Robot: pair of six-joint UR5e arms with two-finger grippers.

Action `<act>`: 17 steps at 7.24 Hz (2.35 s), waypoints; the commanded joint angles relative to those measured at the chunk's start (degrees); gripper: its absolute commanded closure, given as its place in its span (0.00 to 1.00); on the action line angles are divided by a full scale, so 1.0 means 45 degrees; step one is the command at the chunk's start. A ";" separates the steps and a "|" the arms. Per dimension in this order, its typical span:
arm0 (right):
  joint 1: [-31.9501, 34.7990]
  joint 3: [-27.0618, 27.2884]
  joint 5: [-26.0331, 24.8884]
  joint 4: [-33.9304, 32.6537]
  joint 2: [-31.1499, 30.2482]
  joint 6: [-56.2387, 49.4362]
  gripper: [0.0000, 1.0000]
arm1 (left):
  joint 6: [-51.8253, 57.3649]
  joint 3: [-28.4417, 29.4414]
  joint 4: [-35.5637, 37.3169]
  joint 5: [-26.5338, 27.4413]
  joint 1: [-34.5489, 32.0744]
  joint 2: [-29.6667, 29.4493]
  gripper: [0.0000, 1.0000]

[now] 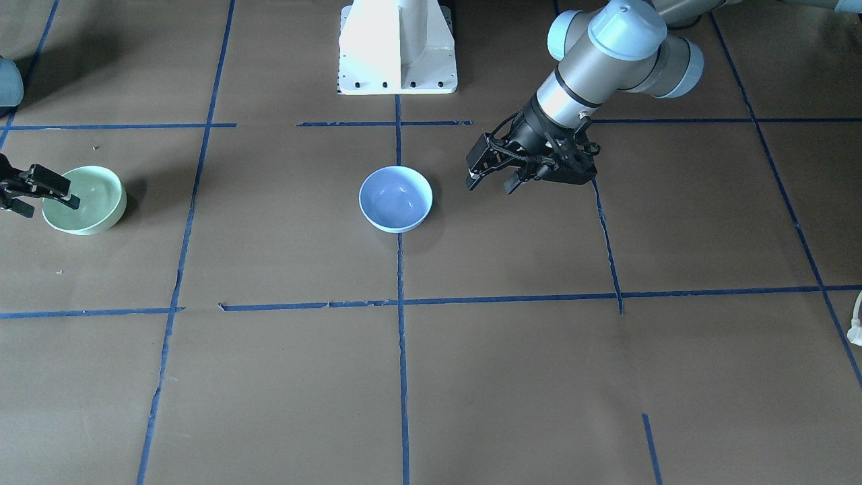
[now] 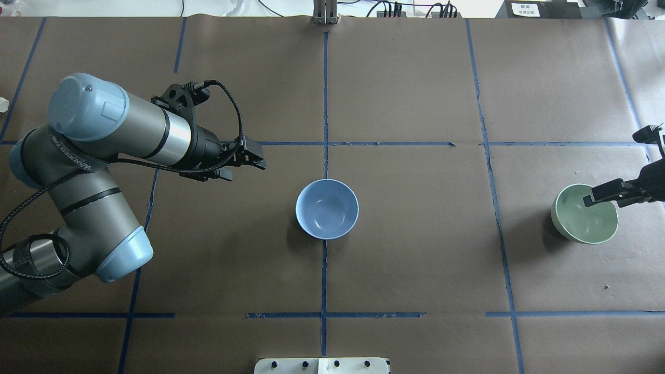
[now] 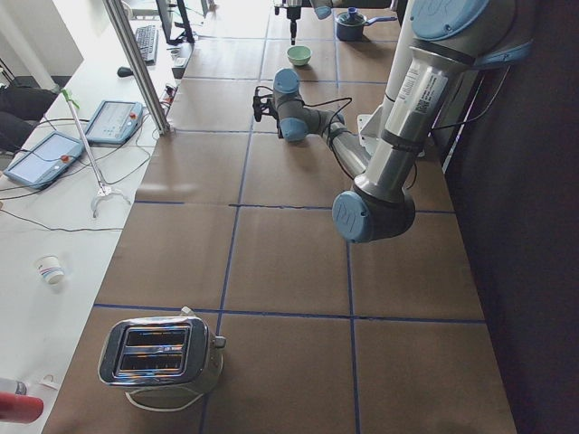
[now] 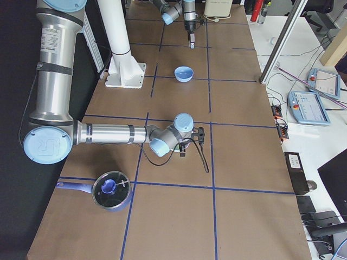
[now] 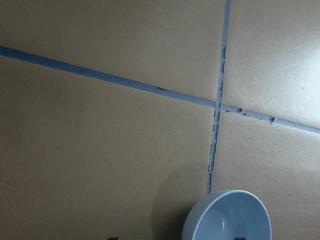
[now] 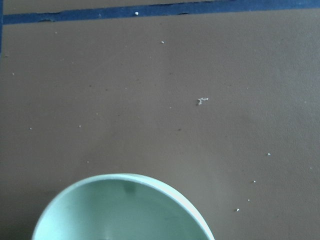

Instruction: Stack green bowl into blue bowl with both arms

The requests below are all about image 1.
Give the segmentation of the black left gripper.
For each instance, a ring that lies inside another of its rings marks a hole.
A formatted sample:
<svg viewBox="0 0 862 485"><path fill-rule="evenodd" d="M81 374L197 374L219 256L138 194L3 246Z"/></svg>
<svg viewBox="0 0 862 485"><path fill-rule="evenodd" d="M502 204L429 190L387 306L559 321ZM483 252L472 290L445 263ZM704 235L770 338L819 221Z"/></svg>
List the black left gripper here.
<svg viewBox="0 0 862 485"><path fill-rule="evenodd" d="M592 119L578 117L564 127L545 114L536 98L501 122L492 132L478 136L466 154L465 186L474 190L488 174L504 168L515 171L504 182L504 191L514 193L529 181L584 185L597 176L594 157L601 151L586 135Z"/></svg>

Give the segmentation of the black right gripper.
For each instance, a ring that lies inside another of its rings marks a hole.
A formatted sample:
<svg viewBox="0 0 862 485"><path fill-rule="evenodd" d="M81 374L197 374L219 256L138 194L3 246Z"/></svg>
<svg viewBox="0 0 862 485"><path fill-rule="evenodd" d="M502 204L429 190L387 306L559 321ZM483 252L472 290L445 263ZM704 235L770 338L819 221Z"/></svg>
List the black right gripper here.
<svg viewBox="0 0 862 485"><path fill-rule="evenodd" d="M21 176L22 170L13 168L5 154L1 154L1 209L33 218L34 206L19 200L25 195L35 199L55 200L61 205L77 211L80 198L71 193L71 181L56 174L52 170L33 164L26 172L26 180Z"/></svg>

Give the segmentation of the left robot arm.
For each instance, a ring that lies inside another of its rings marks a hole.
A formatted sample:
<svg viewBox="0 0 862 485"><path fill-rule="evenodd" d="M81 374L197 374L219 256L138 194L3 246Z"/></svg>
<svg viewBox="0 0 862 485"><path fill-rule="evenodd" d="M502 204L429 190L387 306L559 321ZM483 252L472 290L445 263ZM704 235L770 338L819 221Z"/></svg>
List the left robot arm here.
<svg viewBox="0 0 862 485"><path fill-rule="evenodd" d="M600 145L586 135L595 111L616 92L678 98L698 85L702 50L672 36L724 1L609 1L594 11L566 10L548 31L557 62L529 101L484 133L466 156L465 185L474 190L494 172L513 168L513 193L529 181L584 185L597 176Z"/></svg>

